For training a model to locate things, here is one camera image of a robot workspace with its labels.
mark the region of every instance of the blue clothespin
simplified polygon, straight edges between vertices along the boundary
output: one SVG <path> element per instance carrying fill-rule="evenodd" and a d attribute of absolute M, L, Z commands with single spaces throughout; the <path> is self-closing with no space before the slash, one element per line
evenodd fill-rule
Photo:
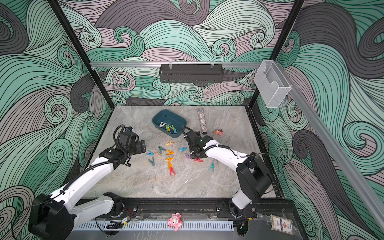
<path fill-rule="evenodd" d="M 215 167 L 215 164 L 212 161 L 211 166 L 208 168 L 208 171 L 211 170 L 212 168 L 212 172 L 214 172 L 215 171 L 214 167 Z"/>
<path fill-rule="evenodd" d="M 160 151 L 160 154 L 162 154 L 162 151 L 166 152 L 167 150 L 165 148 L 163 148 L 162 146 L 159 146 L 159 151 Z"/>
<path fill-rule="evenodd" d="M 152 164 L 152 166 L 155 166 L 155 159 L 152 157 L 152 161 L 148 158 L 148 161 Z"/>

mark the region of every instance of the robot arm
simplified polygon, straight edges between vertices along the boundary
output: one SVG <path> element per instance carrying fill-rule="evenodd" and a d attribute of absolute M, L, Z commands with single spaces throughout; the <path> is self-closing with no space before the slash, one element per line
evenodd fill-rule
<path fill-rule="evenodd" d="M 242 215 L 243 209 L 252 201 L 258 201 L 272 184 L 271 173 L 263 160 L 256 156 L 232 150 L 221 145 L 210 136 L 200 136 L 200 132 L 183 126 L 189 132 L 184 134 L 188 142 L 191 158 L 212 157 L 224 163 L 237 173 L 240 189 L 232 197 L 230 211 L 233 216 Z"/>

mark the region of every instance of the red clothespin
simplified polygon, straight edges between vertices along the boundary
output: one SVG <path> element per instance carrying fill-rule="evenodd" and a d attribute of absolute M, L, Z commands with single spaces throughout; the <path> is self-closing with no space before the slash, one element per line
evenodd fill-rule
<path fill-rule="evenodd" d="M 175 171 L 173 171 L 173 167 L 169 168 L 169 176 L 172 176 L 172 173 L 176 175 Z"/>

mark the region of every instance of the small pink charm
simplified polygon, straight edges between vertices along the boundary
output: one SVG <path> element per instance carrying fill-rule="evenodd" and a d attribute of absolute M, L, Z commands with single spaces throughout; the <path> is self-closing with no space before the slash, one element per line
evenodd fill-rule
<path fill-rule="evenodd" d="M 168 219 L 168 227 L 174 227 L 175 232 L 181 228 L 183 224 L 180 213 L 172 214 L 172 217 Z"/>
<path fill-rule="evenodd" d="M 214 134 L 217 134 L 217 135 L 221 136 L 221 135 L 223 135 L 223 130 L 222 129 L 216 129 L 214 131 Z"/>

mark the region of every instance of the orange clothespin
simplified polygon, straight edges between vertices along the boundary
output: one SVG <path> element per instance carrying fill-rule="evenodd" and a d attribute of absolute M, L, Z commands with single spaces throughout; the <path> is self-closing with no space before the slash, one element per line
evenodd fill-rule
<path fill-rule="evenodd" d="M 175 144 L 176 142 L 172 142 L 172 140 L 169 140 L 167 143 L 166 143 L 166 146 L 169 146 L 169 145 L 172 145 L 172 144 Z"/>
<path fill-rule="evenodd" d="M 172 160 L 173 160 L 173 157 L 169 157 L 169 158 L 166 158 L 166 160 L 168 160 L 168 162 L 167 162 L 167 163 L 170 163 L 170 161 L 172 161 Z"/>
<path fill-rule="evenodd" d="M 173 175 L 176 175 L 175 171 L 173 170 L 173 167 L 171 167 L 171 168 L 169 169 L 169 176 L 170 176 L 170 177 L 172 177 L 172 173 L 173 173 Z"/>

